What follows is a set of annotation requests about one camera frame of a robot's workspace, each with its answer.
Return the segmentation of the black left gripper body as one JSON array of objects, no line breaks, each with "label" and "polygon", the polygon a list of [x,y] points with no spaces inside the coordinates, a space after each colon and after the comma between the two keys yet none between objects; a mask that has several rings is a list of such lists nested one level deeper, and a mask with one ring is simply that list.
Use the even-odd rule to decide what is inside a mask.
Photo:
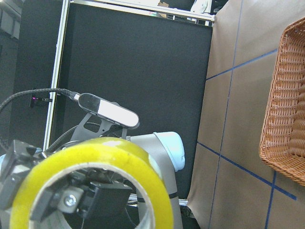
[{"label": "black left gripper body", "polygon": [[[46,156],[43,155],[43,152],[34,146],[18,140],[13,141],[9,153],[2,156],[3,161],[0,169],[0,209],[2,211],[9,211],[11,209],[13,201],[26,176],[45,159]],[[56,178],[46,188],[54,186],[80,187],[89,185],[90,182],[110,184],[115,181],[125,184],[124,177],[106,168],[79,167]],[[50,216],[54,216],[55,213],[80,217],[75,213],[67,214],[59,212],[58,210],[51,213]]]}]

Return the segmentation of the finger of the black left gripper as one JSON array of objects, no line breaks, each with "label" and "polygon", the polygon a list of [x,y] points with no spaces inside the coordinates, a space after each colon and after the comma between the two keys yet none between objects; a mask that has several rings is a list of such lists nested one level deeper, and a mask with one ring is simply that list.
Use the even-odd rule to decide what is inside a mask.
[{"label": "finger of the black left gripper", "polygon": [[51,213],[75,213],[83,219],[112,217],[120,214],[127,205],[132,188],[124,183],[90,182],[75,187],[48,187],[39,197],[30,219],[42,222]]}]

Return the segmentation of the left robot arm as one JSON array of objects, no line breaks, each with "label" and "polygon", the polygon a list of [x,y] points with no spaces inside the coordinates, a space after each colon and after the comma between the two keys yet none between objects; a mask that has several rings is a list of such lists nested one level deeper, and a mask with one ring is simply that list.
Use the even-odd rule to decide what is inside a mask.
[{"label": "left robot arm", "polygon": [[60,154],[64,163],[73,160],[69,170],[93,165],[130,180],[137,189],[137,228],[150,228],[153,218],[161,220],[162,229],[169,228],[168,220],[172,220],[172,229],[183,228],[175,172],[184,167],[184,148],[177,133],[72,141],[57,148],[55,154]]}]

